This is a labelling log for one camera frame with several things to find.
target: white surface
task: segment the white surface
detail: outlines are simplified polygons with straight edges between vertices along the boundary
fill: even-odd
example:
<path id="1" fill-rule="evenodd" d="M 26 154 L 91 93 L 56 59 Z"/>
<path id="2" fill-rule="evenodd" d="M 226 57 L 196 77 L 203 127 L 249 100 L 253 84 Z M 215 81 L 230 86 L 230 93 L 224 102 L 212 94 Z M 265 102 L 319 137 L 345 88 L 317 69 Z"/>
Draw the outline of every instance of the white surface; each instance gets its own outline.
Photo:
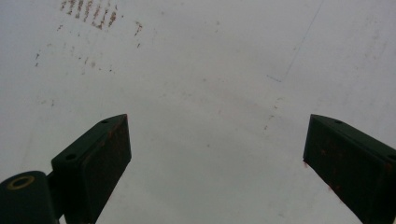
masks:
<path id="1" fill-rule="evenodd" d="M 396 147 L 395 1 L 87 2 L 0 3 L 0 180 L 127 113 L 97 223 L 360 223 L 304 141 L 316 113 Z"/>

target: smudge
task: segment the smudge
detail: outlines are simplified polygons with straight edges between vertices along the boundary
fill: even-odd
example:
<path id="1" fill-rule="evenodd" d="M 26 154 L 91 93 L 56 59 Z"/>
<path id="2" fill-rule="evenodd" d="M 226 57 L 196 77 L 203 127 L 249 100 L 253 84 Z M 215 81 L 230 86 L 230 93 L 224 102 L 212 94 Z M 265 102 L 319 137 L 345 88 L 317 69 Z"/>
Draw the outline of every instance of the smudge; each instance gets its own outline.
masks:
<path id="1" fill-rule="evenodd" d="M 105 14 L 103 15 L 103 18 L 100 21 L 100 24 L 97 26 L 97 28 L 99 28 L 100 30 L 102 30 L 103 23 L 105 23 L 105 18 L 106 18 L 107 12 L 108 12 L 108 9 L 105 10 Z"/>
<path id="2" fill-rule="evenodd" d="M 67 14 L 71 15 L 72 11 L 73 11 L 74 4 L 76 3 L 76 0 L 69 0 L 69 3 L 70 3 L 70 8 L 69 8 L 69 12 L 67 12 Z"/>
<path id="3" fill-rule="evenodd" d="M 116 11 L 113 11 L 113 13 L 111 13 L 110 22 L 108 23 L 108 27 L 110 27 L 113 24 L 113 22 L 116 20 L 116 15 L 117 15 Z"/>
<path id="4" fill-rule="evenodd" d="M 84 4 L 84 0 L 79 0 L 78 1 L 78 12 L 76 14 L 76 19 L 79 19 L 79 13 L 81 12 L 82 5 Z"/>
<path id="5" fill-rule="evenodd" d="M 90 10 L 91 10 L 91 7 L 92 7 L 92 0 L 88 0 L 87 6 L 85 6 L 85 18 L 84 18 L 84 21 L 87 20 L 88 14 L 90 13 Z"/>
<path id="6" fill-rule="evenodd" d="M 62 5 L 61 5 L 61 11 L 63 11 L 64 10 L 64 7 L 66 6 L 66 0 L 63 0 L 62 1 Z"/>

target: rust stain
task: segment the rust stain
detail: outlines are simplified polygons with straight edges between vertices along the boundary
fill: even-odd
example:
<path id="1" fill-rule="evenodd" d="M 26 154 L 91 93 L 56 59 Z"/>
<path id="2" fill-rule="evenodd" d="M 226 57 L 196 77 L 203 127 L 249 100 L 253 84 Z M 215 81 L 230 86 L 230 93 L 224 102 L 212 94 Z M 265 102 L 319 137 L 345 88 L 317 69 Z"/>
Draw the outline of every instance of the rust stain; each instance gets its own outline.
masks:
<path id="1" fill-rule="evenodd" d="M 69 12 L 67 12 L 67 14 L 71 15 L 72 11 L 73 11 L 74 4 L 76 3 L 76 0 L 69 0 L 69 3 L 70 3 L 70 8 L 69 8 Z"/>
<path id="2" fill-rule="evenodd" d="M 116 18 L 117 18 L 116 15 L 117 15 L 116 11 L 113 11 L 113 13 L 111 13 L 110 22 L 108 23 L 108 27 L 110 27 L 111 24 L 113 24 L 113 22 L 116 20 Z"/>
<path id="3" fill-rule="evenodd" d="M 88 0 L 87 6 L 85 6 L 85 18 L 84 18 L 84 21 L 87 20 L 88 14 L 90 14 L 91 7 L 92 7 L 92 0 Z"/>
<path id="4" fill-rule="evenodd" d="M 79 0 L 78 1 L 78 12 L 76 14 L 76 19 L 79 19 L 79 13 L 81 12 L 82 5 L 84 4 L 84 0 Z"/>

